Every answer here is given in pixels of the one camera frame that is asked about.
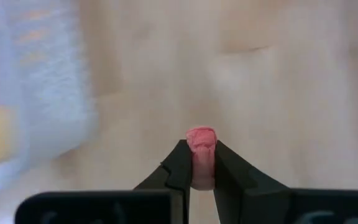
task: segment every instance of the wooden surface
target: wooden surface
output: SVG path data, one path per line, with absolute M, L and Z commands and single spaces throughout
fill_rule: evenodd
M 247 0 L 244 27 L 219 1 L 81 1 L 99 133 L 2 190 L 0 223 L 36 192 L 131 189 L 200 124 L 284 184 L 358 189 L 358 1 Z M 190 218 L 218 223 L 211 192 Z

